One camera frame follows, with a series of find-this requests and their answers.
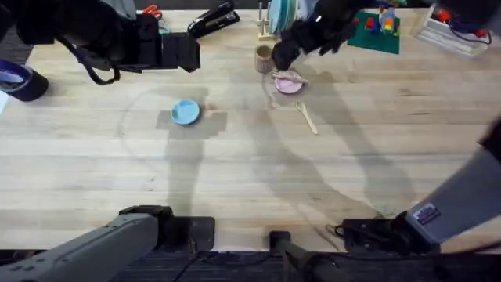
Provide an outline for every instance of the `black stapler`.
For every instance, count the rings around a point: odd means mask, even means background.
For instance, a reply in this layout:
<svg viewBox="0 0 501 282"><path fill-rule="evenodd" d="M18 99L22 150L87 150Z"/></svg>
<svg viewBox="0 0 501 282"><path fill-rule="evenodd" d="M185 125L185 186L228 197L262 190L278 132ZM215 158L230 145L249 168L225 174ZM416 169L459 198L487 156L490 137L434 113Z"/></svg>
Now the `black stapler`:
<svg viewBox="0 0 501 282"><path fill-rule="evenodd" d="M233 1L224 1L216 8L197 17L189 26L188 32L195 38L201 38L231 24L238 23L240 17L235 12Z"/></svg>

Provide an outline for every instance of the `wooden cup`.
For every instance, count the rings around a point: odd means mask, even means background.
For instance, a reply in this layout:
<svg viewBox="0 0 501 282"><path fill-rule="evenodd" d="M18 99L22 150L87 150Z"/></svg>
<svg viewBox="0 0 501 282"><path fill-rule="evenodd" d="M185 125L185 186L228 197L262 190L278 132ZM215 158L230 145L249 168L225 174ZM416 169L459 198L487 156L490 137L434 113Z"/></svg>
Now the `wooden cup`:
<svg viewBox="0 0 501 282"><path fill-rule="evenodd" d="M256 47L255 53L256 71L267 74L273 69L272 49L267 45Z"/></svg>

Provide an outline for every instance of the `green mat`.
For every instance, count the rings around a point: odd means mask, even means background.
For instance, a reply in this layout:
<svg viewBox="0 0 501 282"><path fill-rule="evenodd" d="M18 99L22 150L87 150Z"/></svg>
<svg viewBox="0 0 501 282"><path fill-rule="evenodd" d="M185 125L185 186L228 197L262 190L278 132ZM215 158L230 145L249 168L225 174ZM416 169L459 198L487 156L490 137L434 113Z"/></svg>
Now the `green mat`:
<svg viewBox="0 0 501 282"><path fill-rule="evenodd" d="M358 12L355 16L359 19L357 23L357 28L355 29L355 35L348 39L348 45L377 50L381 52L389 52L392 54L400 53L400 35L393 36L393 34L384 34L382 32L371 33L366 31L366 21L368 18L374 18L374 23L379 20L379 15L366 12ZM395 24L398 29L400 29L400 19L395 17Z"/></svg>

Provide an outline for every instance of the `wooden spoon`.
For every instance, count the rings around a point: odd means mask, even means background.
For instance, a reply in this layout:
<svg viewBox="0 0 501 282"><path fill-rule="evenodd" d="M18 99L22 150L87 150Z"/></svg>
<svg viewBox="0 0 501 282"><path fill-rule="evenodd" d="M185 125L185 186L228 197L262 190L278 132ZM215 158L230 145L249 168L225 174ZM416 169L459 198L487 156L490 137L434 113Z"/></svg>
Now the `wooden spoon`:
<svg viewBox="0 0 501 282"><path fill-rule="evenodd" d="M313 134L318 135L319 130L316 128L315 124L310 118L308 111L306 110L306 105L301 101L296 101L296 109L299 110L299 112L302 113L303 116L305 116L306 122L308 122L308 125L312 130Z"/></svg>

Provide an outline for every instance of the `pink plate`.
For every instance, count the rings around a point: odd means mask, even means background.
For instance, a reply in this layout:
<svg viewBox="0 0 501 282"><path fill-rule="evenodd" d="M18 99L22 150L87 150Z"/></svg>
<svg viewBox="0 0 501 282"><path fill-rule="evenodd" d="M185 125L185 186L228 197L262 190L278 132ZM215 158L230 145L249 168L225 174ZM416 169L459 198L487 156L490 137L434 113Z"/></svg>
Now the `pink plate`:
<svg viewBox="0 0 501 282"><path fill-rule="evenodd" d="M288 70L287 73L290 76L294 76L295 78L301 78L301 76L293 71L293 70ZM280 78L275 78L275 87L284 94L294 94L301 90L301 87L303 87L303 84L300 82L292 82L288 81L285 79L280 79Z"/></svg>

